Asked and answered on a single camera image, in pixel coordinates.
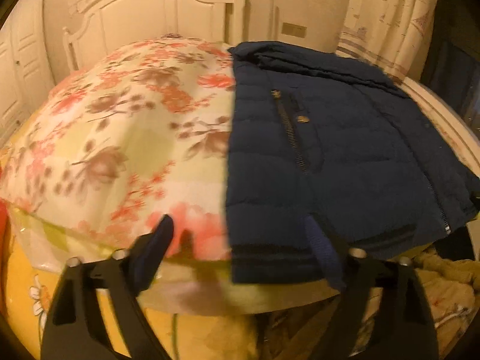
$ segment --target wall outlet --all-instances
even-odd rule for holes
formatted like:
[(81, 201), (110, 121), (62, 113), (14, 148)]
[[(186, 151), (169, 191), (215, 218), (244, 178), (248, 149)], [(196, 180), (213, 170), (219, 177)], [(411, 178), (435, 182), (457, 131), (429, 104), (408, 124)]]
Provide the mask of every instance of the wall outlet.
[(296, 36), (297, 38), (305, 38), (307, 35), (307, 28), (299, 26), (298, 24), (283, 23), (282, 34)]

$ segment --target light switch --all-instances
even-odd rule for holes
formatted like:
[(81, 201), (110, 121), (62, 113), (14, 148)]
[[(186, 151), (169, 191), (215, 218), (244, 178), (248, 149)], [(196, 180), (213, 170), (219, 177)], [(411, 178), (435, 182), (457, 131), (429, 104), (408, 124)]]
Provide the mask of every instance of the light switch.
[(282, 34), (296, 36), (297, 38), (305, 38), (307, 35), (307, 28), (299, 26), (298, 24), (283, 23)]
[(72, 17), (75, 13), (77, 13), (77, 5), (73, 4), (68, 7), (68, 14)]
[(77, 3), (77, 11), (78, 11), (78, 12), (81, 12), (82, 9), (84, 9), (86, 6), (87, 6), (87, 0), (80, 0), (80, 1)]

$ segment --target jacket zipper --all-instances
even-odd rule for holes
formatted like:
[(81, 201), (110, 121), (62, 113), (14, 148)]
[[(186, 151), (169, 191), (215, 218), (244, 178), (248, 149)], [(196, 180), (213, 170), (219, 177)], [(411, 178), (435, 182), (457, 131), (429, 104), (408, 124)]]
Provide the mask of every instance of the jacket zipper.
[(307, 165), (306, 165), (305, 159), (300, 153), (299, 144), (297, 142), (297, 137), (295, 136), (295, 131), (293, 129), (292, 122), (290, 121), (290, 117), (287, 113), (287, 110), (285, 109), (285, 105), (282, 103), (281, 93), (280, 91), (272, 91), (272, 96), (275, 99), (275, 103), (277, 104), (278, 114), (280, 115), (280, 119), (285, 129), (289, 144), (295, 151), (295, 162), (303, 172), (306, 172)]
[(449, 235), (451, 232), (452, 232), (452, 229), (450, 228), (450, 225), (448, 224), (448, 221), (447, 221), (447, 216), (445, 214), (445, 211), (443, 210), (441, 204), (440, 204), (440, 200), (438, 200), (438, 196), (436, 194), (436, 192), (434, 191), (434, 188), (433, 186), (431, 185), (431, 182), (430, 180), (428, 179), (427, 175), (425, 173), (423, 173), (423, 176), (425, 177), (425, 179), (427, 180), (427, 184), (428, 184), (428, 189), (430, 190), (430, 193), (433, 195), (433, 197), (435, 198), (435, 201), (437, 202), (437, 206), (438, 208), (440, 209), (440, 215), (442, 216), (442, 220), (443, 220), (443, 228), (445, 229), (445, 232), (447, 233), (447, 235)]

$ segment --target bed frame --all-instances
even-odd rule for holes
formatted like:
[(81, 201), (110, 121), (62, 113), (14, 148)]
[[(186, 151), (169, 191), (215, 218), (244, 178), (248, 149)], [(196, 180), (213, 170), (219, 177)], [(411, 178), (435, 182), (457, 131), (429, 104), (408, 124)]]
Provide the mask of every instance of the bed frame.
[[(80, 30), (63, 28), (70, 72), (119, 47), (166, 33), (236, 45), (243, 41), (246, 0), (91, 0)], [(227, 4), (233, 5), (227, 15)]]
[(408, 77), (400, 89), (414, 99), (437, 130), (443, 130), (456, 143), (452, 148), (457, 156), (480, 176), (480, 142), (457, 113), (430, 89)]

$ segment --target bedpost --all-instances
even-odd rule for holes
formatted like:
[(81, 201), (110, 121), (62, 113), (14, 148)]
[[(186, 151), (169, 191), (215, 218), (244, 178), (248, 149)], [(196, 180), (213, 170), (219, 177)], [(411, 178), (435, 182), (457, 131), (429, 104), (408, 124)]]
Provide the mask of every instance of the bedpost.
[(233, 46), (243, 42), (245, 2), (246, 0), (233, 0)]
[(63, 27), (63, 48), (67, 54), (68, 68), (70, 69), (70, 73), (73, 73), (77, 69), (75, 68), (74, 55), (71, 52), (70, 35), (71, 34), (70, 31), (68, 31), (68, 28)]

